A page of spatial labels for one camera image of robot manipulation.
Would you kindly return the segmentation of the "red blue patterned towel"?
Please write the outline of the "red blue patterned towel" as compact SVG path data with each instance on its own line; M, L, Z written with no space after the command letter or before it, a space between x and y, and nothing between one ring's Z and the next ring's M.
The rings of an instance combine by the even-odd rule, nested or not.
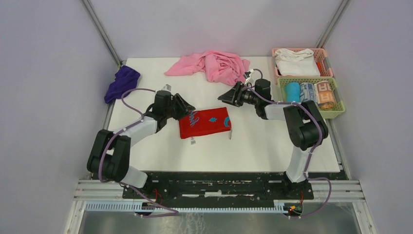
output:
M181 139L228 132L231 129L226 107L193 111L179 120Z

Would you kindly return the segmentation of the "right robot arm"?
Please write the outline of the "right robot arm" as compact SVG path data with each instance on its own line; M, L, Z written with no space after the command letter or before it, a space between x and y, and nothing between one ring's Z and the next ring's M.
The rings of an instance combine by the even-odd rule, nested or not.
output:
M258 79L250 87L238 81L218 100L236 107L253 105L258 117L264 120L285 121L289 138L294 146L292 157L281 186L282 195L294 199L301 192L299 183L309 179L308 167L315 149L328 136L328 128L316 103L312 100L298 102L274 101L271 98L271 83Z

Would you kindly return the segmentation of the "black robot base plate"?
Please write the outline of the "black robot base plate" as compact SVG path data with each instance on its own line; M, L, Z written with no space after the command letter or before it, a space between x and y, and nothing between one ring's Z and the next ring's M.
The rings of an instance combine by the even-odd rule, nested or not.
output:
M274 201L314 199L309 182L284 173L149 172L140 192L169 208L270 208Z

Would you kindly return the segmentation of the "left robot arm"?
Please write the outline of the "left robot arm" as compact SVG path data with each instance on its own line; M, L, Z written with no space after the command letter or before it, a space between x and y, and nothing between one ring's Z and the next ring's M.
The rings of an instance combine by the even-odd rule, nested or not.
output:
M158 133L168 119L181 120L195 111L195 107L179 94L168 90L157 91L154 102L141 117L117 131L100 130L94 140L87 170L101 181L115 181L134 187L141 198L152 195L153 185L148 174L130 165L131 148L139 141Z

